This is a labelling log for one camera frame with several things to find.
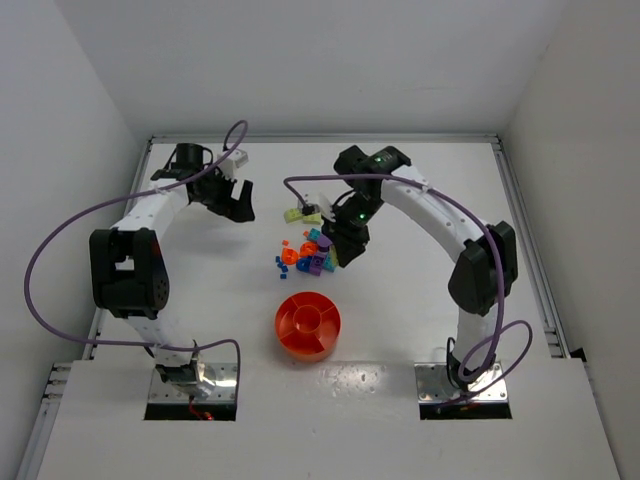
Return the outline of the yellow-green lego brick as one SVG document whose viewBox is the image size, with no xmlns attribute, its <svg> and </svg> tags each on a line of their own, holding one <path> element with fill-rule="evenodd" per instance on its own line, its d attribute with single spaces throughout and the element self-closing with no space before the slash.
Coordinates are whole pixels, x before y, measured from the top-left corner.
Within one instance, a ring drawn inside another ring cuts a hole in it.
<svg viewBox="0 0 640 480">
<path fill-rule="evenodd" d="M 291 224 L 301 221 L 304 218 L 304 214 L 298 208 L 291 208 L 284 211 L 283 218 L 286 224 Z"/>
<path fill-rule="evenodd" d="M 319 211 L 302 211 L 302 223 L 308 225 L 321 225 L 322 214 Z"/>
</svg>

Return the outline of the purple rounded lego brick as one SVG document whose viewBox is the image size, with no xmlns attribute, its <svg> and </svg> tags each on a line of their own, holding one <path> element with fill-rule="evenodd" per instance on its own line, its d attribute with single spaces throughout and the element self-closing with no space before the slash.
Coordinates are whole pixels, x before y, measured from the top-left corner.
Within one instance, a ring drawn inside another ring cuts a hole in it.
<svg viewBox="0 0 640 480">
<path fill-rule="evenodd" d="M 321 251 L 328 251 L 332 245 L 332 241 L 322 234 L 321 238 L 316 242 L 318 249 Z"/>
</svg>

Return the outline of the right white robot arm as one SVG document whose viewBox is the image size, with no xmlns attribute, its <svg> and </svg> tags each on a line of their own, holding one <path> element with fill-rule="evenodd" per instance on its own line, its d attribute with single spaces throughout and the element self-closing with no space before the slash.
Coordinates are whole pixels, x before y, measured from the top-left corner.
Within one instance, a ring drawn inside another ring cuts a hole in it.
<svg viewBox="0 0 640 480">
<path fill-rule="evenodd" d="M 368 223 L 389 204 L 429 234 L 454 263 L 448 292 L 459 308 L 447 355 L 450 382 L 465 391 L 495 359 L 505 299 L 518 277 L 516 235 L 505 221 L 488 224 L 427 185 L 410 158 L 393 146 L 372 155 L 353 145 L 334 163 L 353 191 L 322 228 L 346 267 L 366 250 Z"/>
</svg>

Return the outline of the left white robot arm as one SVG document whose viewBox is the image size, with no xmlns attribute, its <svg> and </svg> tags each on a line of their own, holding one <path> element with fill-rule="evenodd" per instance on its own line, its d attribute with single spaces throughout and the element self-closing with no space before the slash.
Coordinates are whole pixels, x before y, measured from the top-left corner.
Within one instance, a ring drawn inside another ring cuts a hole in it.
<svg viewBox="0 0 640 480">
<path fill-rule="evenodd" d="M 160 379 L 191 397 L 214 388 L 197 343 L 163 315 L 170 294 L 169 275 L 160 241 L 177 215 L 193 203 L 235 223 L 251 222 L 253 184 L 238 182 L 237 170 L 248 161 L 240 149 L 205 155 L 209 149 L 179 143 L 167 163 L 148 183 L 121 220 L 89 238 L 94 302 L 124 320 L 147 343 Z"/>
</svg>

